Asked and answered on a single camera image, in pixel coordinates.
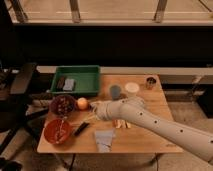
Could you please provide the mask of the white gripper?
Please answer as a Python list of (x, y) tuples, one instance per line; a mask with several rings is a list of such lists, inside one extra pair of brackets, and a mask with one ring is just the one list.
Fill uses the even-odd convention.
[(103, 121), (118, 119), (120, 117), (118, 101), (96, 101), (91, 103), (94, 115)]

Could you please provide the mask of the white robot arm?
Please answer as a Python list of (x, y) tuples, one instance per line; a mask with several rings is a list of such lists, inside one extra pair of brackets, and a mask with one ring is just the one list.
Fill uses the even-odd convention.
[(122, 119), (145, 128), (213, 165), (213, 133), (166, 120), (148, 111), (140, 97), (90, 103), (102, 121)]

